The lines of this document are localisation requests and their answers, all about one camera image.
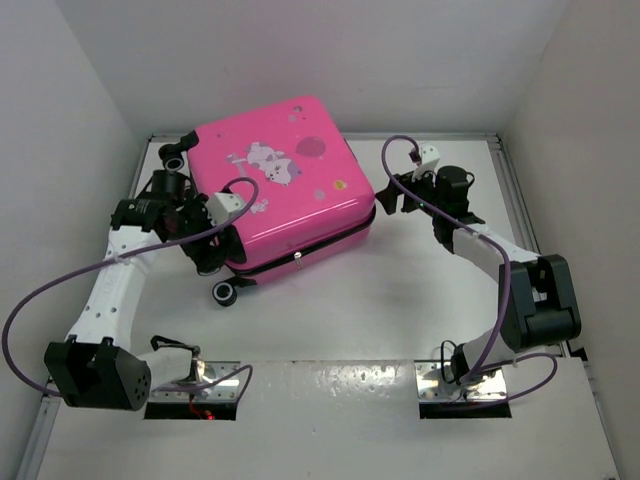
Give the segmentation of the pink hard-shell suitcase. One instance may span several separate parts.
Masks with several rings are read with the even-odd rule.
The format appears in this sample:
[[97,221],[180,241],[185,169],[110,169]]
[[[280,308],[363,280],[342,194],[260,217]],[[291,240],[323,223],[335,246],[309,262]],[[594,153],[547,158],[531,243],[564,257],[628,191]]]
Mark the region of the pink hard-shell suitcase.
[[302,96],[200,125],[158,151],[164,167],[189,169],[197,192],[231,188],[250,207],[220,232],[214,300],[230,306],[240,288],[293,273],[364,239],[375,195],[316,97]]

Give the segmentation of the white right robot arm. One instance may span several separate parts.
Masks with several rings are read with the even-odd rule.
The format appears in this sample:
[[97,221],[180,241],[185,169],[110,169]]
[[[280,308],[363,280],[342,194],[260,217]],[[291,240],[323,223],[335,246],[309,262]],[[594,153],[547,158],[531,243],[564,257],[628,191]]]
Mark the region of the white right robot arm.
[[483,271],[498,286],[498,317],[483,335],[455,346],[445,381],[468,383],[531,349],[574,339],[581,319],[567,260],[505,240],[470,209],[472,173],[455,166],[394,175],[376,198],[389,215],[420,210],[436,241]]

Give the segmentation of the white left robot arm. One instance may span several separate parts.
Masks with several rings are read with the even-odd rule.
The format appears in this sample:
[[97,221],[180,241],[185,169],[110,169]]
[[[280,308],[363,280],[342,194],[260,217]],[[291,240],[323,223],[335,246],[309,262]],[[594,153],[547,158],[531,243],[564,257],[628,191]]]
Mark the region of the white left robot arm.
[[69,407],[141,409],[152,392],[206,389],[194,344],[155,337],[150,352],[131,353],[133,321],[157,253],[180,247],[199,271],[216,269],[215,235],[248,211],[230,190],[185,199],[141,194],[119,202],[98,276],[66,339],[48,345],[44,362]]

